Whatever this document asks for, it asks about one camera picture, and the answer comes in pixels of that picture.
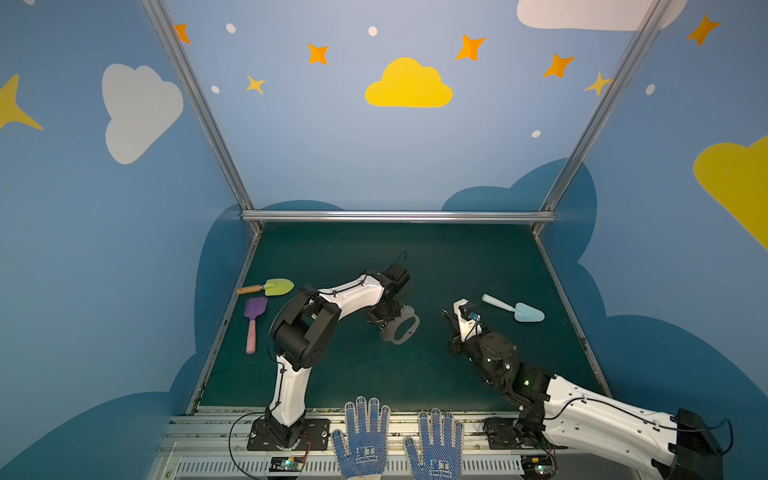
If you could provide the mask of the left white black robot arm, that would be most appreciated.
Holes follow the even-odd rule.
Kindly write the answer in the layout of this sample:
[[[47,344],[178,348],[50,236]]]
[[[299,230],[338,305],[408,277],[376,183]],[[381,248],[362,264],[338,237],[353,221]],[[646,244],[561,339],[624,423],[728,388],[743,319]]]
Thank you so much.
[[[281,309],[270,329],[277,380],[264,416],[275,446],[287,449],[298,444],[311,370],[326,354],[340,320],[363,310],[384,341],[400,345],[413,335],[396,336],[405,321],[420,323],[414,309],[398,298],[409,279],[406,268],[394,263],[336,287],[305,287]]]

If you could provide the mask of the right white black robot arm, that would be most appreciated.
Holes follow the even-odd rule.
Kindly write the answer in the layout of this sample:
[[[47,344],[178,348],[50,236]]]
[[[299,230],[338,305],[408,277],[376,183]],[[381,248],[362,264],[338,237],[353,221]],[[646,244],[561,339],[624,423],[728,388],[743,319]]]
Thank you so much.
[[[474,324],[452,330],[450,351],[464,354],[480,378],[517,406],[518,445],[565,447],[602,457],[643,479],[721,479],[726,453],[696,413],[634,407],[517,359],[500,333]]]

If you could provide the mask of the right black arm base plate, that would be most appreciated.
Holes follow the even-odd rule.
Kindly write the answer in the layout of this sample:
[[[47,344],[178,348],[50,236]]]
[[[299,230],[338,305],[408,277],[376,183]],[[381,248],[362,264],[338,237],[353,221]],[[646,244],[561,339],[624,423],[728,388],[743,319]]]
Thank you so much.
[[[558,448],[558,445],[545,438],[541,426],[519,418],[488,417],[483,421],[482,432],[491,450]]]

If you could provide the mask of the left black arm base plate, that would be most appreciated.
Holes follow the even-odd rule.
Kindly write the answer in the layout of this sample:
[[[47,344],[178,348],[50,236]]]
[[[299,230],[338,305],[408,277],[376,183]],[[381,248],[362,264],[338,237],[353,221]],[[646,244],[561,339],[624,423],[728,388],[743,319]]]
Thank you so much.
[[[248,451],[326,451],[331,422],[325,418],[300,419],[284,426],[273,419],[258,418],[251,425]]]

